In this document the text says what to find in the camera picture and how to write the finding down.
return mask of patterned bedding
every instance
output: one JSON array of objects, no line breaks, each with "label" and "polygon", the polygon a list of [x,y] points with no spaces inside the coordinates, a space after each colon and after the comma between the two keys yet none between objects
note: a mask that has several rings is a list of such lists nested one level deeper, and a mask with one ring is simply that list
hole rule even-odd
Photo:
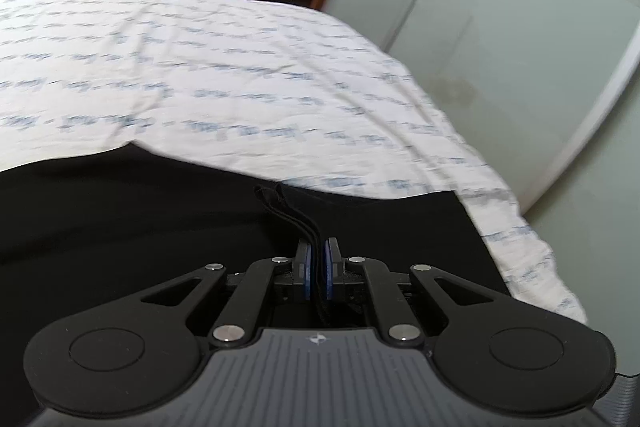
[{"label": "patterned bedding", "polygon": [[0,170],[138,140],[330,192],[455,190],[512,294],[585,321],[500,177],[396,60],[248,0],[1,0]]}]

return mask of circular cap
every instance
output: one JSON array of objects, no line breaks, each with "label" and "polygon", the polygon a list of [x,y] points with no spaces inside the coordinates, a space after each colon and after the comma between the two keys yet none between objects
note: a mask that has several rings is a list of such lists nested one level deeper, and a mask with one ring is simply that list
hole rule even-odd
[{"label": "circular cap", "polygon": [[118,328],[89,331],[69,347],[71,359],[90,371],[117,371],[137,362],[144,352],[142,337]]},{"label": "circular cap", "polygon": [[489,351],[495,360],[508,367],[535,371],[554,365],[562,357],[564,348],[557,337],[546,331],[512,328],[492,336]]},{"label": "circular cap", "polygon": [[222,342],[239,341],[244,337],[244,330],[234,325],[219,326],[213,330],[213,337]]},{"label": "circular cap", "polygon": [[411,324],[396,324],[389,328],[389,335],[397,341],[412,341],[420,336],[420,330]]}]

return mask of silver screw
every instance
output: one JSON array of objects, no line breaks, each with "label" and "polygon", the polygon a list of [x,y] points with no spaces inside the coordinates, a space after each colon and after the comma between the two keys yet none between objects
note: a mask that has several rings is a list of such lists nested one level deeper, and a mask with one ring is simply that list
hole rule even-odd
[{"label": "silver screw", "polygon": [[244,337],[244,330],[234,325],[219,326],[213,330],[213,337],[222,342],[239,341]]},{"label": "silver screw", "polygon": [[411,324],[396,324],[389,328],[389,335],[396,341],[412,341],[420,336],[420,330]]}]

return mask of white bed sheet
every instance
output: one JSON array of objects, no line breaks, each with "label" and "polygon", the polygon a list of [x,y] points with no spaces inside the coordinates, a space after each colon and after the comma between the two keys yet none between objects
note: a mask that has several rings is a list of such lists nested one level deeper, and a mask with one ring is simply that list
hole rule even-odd
[{"label": "white bed sheet", "polygon": [[0,0],[0,170],[139,140],[342,194],[455,190],[523,301],[586,320],[500,177],[398,61],[247,0]]}]

